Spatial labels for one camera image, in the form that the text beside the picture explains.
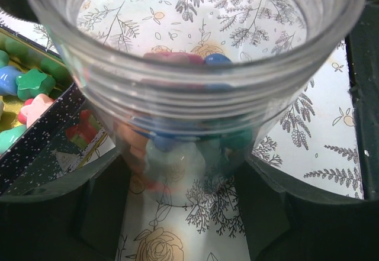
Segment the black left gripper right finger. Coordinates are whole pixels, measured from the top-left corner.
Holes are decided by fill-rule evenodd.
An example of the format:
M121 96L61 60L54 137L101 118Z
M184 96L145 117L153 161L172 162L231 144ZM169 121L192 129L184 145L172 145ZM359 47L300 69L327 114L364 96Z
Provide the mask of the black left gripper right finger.
M378 197L302 182L258 159L235 173L249 260L378 260Z

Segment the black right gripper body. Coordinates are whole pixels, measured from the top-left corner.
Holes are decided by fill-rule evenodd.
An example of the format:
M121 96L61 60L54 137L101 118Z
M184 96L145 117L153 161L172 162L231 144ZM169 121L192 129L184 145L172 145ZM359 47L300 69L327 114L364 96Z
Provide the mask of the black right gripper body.
M38 19L27 0L1 0L1 8L19 20L38 23Z

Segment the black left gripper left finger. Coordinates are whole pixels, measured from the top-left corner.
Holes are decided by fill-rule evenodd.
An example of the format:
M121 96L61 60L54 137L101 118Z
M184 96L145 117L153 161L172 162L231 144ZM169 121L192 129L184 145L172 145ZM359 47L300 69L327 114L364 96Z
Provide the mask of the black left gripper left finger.
M1 197L1 260L114 260L130 181L112 149L86 166Z

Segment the tin of opaque star candies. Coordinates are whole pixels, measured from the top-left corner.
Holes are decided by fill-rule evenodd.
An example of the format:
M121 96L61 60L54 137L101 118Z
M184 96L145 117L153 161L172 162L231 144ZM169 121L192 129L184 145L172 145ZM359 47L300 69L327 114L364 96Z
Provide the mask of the tin of opaque star candies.
M1 27L1 195L41 189L113 148L59 56Z

